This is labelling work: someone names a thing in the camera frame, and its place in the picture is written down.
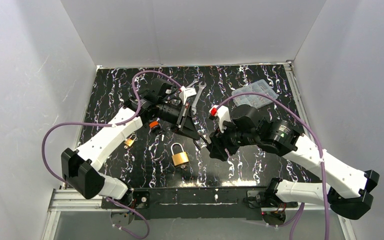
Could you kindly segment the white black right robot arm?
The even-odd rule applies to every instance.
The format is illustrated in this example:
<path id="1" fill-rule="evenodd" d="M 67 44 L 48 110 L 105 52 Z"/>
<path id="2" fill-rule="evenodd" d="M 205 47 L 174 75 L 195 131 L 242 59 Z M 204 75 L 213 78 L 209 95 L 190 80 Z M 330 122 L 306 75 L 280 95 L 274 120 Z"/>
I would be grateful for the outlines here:
<path id="1" fill-rule="evenodd" d="M 269 121 L 253 106 L 243 104 L 229 110 L 215 105 L 209 114 L 210 119 L 218 122 L 207 146 L 212 159 L 225 162 L 240 147 L 257 146 L 324 180 L 324 183 L 304 183 L 273 178 L 265 190 L 265 200 L 327 205 L 350 220 L 360 219 L 371 209 L 374 200 L 371 192 L 380 178 L 376 171 L 362 171 L 345 164 L 326 150 L 320 150 L 313 138 L 289 122 Z"/>

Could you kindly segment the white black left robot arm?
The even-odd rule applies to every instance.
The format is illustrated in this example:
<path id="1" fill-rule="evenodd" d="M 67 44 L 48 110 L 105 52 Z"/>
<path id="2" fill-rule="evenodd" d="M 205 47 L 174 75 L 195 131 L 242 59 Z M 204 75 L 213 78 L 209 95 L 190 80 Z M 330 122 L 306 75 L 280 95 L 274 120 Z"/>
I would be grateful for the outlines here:
<path id="1" fill-rule="evenodd" d="M 158 120 L 171 124 L 171 130 L 194 141 L 200 135 L 194 125 L 187 99 L 196 95 L 192 87 L 180 86 L 179 103 L 167 98 L 175 93 L 177 84 L 170 79 L 154 78 L 143 89 L 124 100 L 113 119 L 87 142 L 76 149 L 67 148 L 61 154 L 62 178 L 85 199 L 95 196 L 123 200 L 133 191 L 125 181 L 104 175 L 100 169 L 107 158 L 131 135 L 145 125 L 156 134 Z"/>

